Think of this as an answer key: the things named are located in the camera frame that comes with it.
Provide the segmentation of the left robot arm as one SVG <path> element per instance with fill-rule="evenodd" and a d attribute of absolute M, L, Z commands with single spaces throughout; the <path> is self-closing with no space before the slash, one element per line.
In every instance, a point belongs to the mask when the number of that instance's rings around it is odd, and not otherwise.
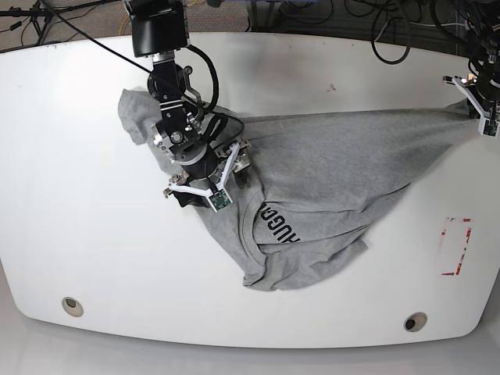
<path fill-rule="evenodd" d="M 475 75 L 473 89 L 491 119 L 499 118 L 499 2 L 453 1 L 462 13 L 466 36 L 462 46 L 469 70 Z"/>

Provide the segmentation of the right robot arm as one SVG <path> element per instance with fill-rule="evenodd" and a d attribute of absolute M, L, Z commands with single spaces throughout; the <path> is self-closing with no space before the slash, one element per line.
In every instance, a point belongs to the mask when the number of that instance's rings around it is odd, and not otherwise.
<path fill-rule="evenodd" d="M 232 203 L 226 184 L 242 175 L 249 161 L 239 134 L 220 140 L 233 117 L 217 112 L 220 84 L 212 60 L 189 40 L 184 1 L 126 1 L 136 57 L 152 58 L 149 94 L 159 103 L 161 118 L 151 126 L 153 145 L 180 172 L 165 191 L 181 206 L 209 207 L 218 212 Z M 212 98 L 204 102 L 190 82 L 192 68 L 181 67 L 175 53 L 182 48 L 199 56 L 209 68 Z"/>

